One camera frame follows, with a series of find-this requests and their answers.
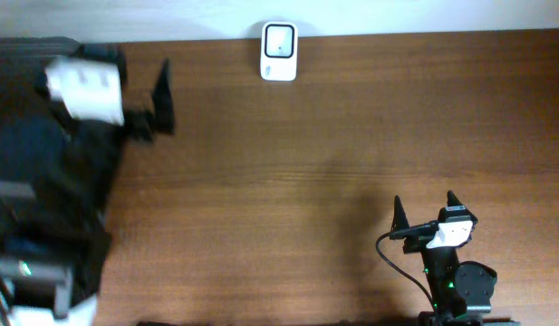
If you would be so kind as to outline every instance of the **brown table surface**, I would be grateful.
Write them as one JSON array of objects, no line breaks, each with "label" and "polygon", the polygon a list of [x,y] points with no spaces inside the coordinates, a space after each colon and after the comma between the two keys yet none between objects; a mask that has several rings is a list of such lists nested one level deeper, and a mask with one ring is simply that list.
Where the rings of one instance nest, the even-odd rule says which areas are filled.
[{"label": "brown table surface", "polygon": [[[172,62],[177,133],[130,143],[95,325],[377,321],[429,311],[374,250],[400,195],[479,219],[494,316],[559,325],[559,30],[303,38],[298,76],[259,41],[124,44],[127,104]],[[425,282],[419,255],[384,242]]]}]

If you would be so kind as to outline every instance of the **wooden tabletop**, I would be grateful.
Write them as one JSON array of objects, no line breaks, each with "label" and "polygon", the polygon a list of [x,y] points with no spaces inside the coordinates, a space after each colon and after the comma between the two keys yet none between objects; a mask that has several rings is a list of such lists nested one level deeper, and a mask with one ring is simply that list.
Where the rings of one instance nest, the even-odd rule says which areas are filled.
[{"label": "wooden tabletop", "polygon": [[493,316],[559,325],[559,30],[303,38],[293,82],[261,79],[257,40],[123,49],[129,105],[170,58],[177,131],[125,151],[95,325],[417,316],[374,243],[395,195],[418,224],[449,189],[479,219],[460,260],[498,272]]}]

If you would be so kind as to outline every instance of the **wooden table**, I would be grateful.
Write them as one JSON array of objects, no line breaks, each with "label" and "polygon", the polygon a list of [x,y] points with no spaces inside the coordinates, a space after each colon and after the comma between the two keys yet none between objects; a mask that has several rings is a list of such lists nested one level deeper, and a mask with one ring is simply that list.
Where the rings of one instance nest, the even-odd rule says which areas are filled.
[{"label": "wooden table", "polygon": [[96,325],[429,311],[374,243],[395,195],[417,224],[449,189],[479,219],[460,260],[498,272],[493,316],[559,325],[559,30],[303,38],[293,82],[261,79],[257,40],[123,48],[130,105],[171,59],[177,133],[125,152]]}]

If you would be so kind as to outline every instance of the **white wall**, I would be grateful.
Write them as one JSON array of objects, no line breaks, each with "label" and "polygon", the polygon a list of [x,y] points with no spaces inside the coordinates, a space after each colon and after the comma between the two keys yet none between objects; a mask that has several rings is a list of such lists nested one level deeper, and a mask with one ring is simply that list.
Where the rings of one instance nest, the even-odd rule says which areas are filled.
[{"label": "white wall", "polygon": [[552,28],[559,0],[0,0],[0,37],[246,38],[272,19],[301,36]]}]

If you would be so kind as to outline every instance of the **black object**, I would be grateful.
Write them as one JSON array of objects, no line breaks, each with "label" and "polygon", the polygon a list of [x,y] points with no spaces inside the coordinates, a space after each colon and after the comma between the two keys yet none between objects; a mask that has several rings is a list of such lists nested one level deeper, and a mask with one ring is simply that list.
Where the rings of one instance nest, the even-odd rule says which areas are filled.
[{"label": "black object", "polygon": [[[116,64],[120,83],[125,82],[126,60],[117,48],[82,45],[70,56]],[[35,88],[47,95],[44,77],[39,74]],[[33,197],[0,197],[0,319],[4,325],[8,324],[5,314],[16,305],[52,309],[55,319],[65,319],[73,306],[100,290],[111,244],[104,229],[104,210],[123,147],[128,138],[150,141],[155,132],[174,131],[168,61],[154,94],[155,113],[127,111],[124,126],[73,120],[62,110],[63,103],[51,103],[59,130],[49,140],[61,143],[61,150],[31,179],[15,180],[28,185]]]},{"label": "black object", "polygon": [[[478,219],[462,205],[458,198],[448,192],[448,206],[440,209],[439,218],[424,225],[410,226],[399,197],[394,200],[394,219],[391,231],[383,235],[376,243],[376,249],[382,258],[398,272],[408,277],[429,297],[434,312],[423,312],[419,316],[419,325],[520,325],[515,321],[486,321],[484,314],[490,313],[490,297],[496,284],[496,272],[476,262],[460,263],[457,248],[441,246],[428,249],[426,244],[434,238],[439,230],[439,223],[471,221],[474,225]],[[420,253],[424,262],[424,272],[429,283],[431,295],[423,286],[388,260],[380,251],[381,239],[404,239],[404,254]],[[472,236],[459,247],[472,240]]]}]

